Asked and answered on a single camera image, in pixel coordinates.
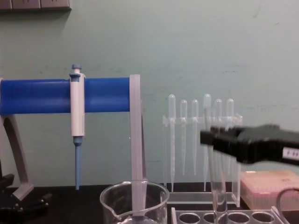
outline transfer pipette rack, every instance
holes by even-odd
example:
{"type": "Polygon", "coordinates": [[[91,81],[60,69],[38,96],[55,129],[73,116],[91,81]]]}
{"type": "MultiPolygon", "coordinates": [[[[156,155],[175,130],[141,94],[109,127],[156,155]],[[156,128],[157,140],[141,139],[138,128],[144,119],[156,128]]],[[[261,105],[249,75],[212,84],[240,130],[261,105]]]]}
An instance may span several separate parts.
{"type": "MultiPolygon", "coordinates": [[[[229,210],[228,223],[234,224],[284,224],[276,207],[270,210],[229,210]]],[[[213,211],[180,211],[171,208],[172,224],[213,224],[213,211]]]]}
{"type": "MultiPolygon", "coordinates": [[[[168,204],[212,203],[211,192],[206,192],[206,182],[209,181],[208,149],[200,145],[199,139],[200,131],[205,129],[204,108],[210,108],[213,112],[214,106],[217,107],[218,112],[212,113],[217,114],[217,118],[212,119],[217,119],[220,121],[219,125],[226,128],[241,126],[242,116],[234,113],[234,101],[228,99],[225,103],[226,116],[223,117],[221,99],[216,99],[213,103],[210,94],[204,96],[203,109],[200,112],[196,99],[191,102],[182,99],[178,103],[179,107],[176,97],[171,94],[168,97],[168,117],[163,116],[164,186],[173,183],[169,189],[171,193],[168,204]],[[177,182],[204,182],[204,192],[200,192],[200,189],[198,192],[176,192],[177,182]]],[[[239,207],[241,165],[235,158],[227,155],[223,155],[223,163],[226,182],[232,182],[232,192],[227,192],[227,203],[239,207]]]]}

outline black cable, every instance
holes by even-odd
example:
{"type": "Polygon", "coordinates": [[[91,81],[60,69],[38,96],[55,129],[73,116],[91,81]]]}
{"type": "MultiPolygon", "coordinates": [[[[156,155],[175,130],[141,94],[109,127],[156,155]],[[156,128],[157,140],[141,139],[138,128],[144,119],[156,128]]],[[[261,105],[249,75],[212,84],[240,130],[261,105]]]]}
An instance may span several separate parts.
{"type": "Polygon", "coordinates": [[[288,191],[297,191],[297,192],[299,192],[299,188],[286,188],[286,189],[284,189],[284,190],[282,190],[282,191],[279,192],[279,194],[277,195],[277,199],[276,199],[276,207],[277,207],[277,210],[278,210],[278,213],[279,213],[279,217],[286,224],[289,224],[289,221],[286,220],[284,214],[282,213],[281,205],[280,205],[280,200],[281,200],[281,196],[285,192],[288,192],[288,191]]]}

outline glass beaker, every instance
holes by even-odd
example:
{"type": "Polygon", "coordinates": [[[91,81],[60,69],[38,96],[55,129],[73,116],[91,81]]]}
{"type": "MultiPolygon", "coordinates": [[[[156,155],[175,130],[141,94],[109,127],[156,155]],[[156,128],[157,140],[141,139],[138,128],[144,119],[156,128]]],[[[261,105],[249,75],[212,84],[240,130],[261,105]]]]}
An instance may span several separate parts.
{"type": "Polygon", "coordinates": [[[100,195],[104,224],[167,224],[168,199],[168,190],[160,184],[129,181],[112,185],[100,195]],[[132,203],[132,196],[136,199],[132,189],[136,186],[142,187],[142,197],[137,200],[144,204],[138,210],[133,209],[132,203]]]}

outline beaker rim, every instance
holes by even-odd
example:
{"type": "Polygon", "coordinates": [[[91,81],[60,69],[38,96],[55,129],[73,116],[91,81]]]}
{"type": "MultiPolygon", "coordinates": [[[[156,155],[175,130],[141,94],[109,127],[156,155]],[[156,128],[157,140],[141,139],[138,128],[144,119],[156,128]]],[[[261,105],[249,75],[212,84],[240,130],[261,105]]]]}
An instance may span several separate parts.
{"type": "Polygon", "coordinates": [[[113,214],[117,219],[119,219],[119,218],[121,218],[121,217],[123,217],[123,216],[127,216],[127,215],[130,215],[130,214],[133,214],[133,213],[137,213],[137,212],[142,212],[142,213],[144,212],[144,213],[146,213],[146,212],[149,212],[149,211],[151,211],[151,210],[155,210],[155,209],[157,209],[157,208],[163,206],[164,204],[166,204],[167,201],[168,201],[168,199],[169,199],[169,191],[168,191],[163,185],[158,184],[158,183],[153,183],[153,182],[145,181],[145,180],[141,180],[141,181],[139,181],[139,180],[134,180],[134,181],[124,181],[124,182],[120,182],[120,183],[117,183],[117,184],[113,184],[113,185],[111,185],[110,187],[108,187],[108,188],[106,188],[105,190],[103,190],[102,193],[100,194],[100,202],[101,202],[101,204],[102,204],[105,208],[107,208],[108,210],[110,210],[110,211],[112,212],[112,214],[113,214]],[[102,197],[103,197],[103,195],[104,195],[105,193],[107,193],[107,192],[110,191],[111,189],[117,188],[117,187],[119,187],[119,186],[121,186],[121,185],[130,185],[130,184],[132,184],[133,182],[141,182],[141,183],[146,183],[146,184],[149,184],[149,185],[152,185],[152,186],[157,186],[157,187],[159,187],[159,188],[165,193],[165,196],[166,196],[166,197],[165,197],[165,199],[164,199],[161,203],[159,203],[159,204],[157,204],[157,205],[155,205],[155,206],[153,206],[153,207],[150,207],[150,208],[147,208],[147,209],[143,209],[143,210],[138,210],[138,211],[133,211],[133,210],[132,210],[132,211],[127,211],[127,212],[125,212],[125,213],[122,213],[122,214],[117,215],[117,214],[115,213],[114,209],[112,209],[110,206],[108,206],[108,205],[103,201],[102,197]]]}

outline white label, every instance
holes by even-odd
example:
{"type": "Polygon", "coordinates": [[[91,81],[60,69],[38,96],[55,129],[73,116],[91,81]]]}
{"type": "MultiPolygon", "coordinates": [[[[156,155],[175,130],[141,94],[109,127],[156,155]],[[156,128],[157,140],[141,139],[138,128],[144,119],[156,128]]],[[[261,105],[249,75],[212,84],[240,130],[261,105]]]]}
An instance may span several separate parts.
{"type": "Polygon", "coordinates": [[[290,160],[299,160],[299,149],[284,147],[282,157],[290,160]]]}

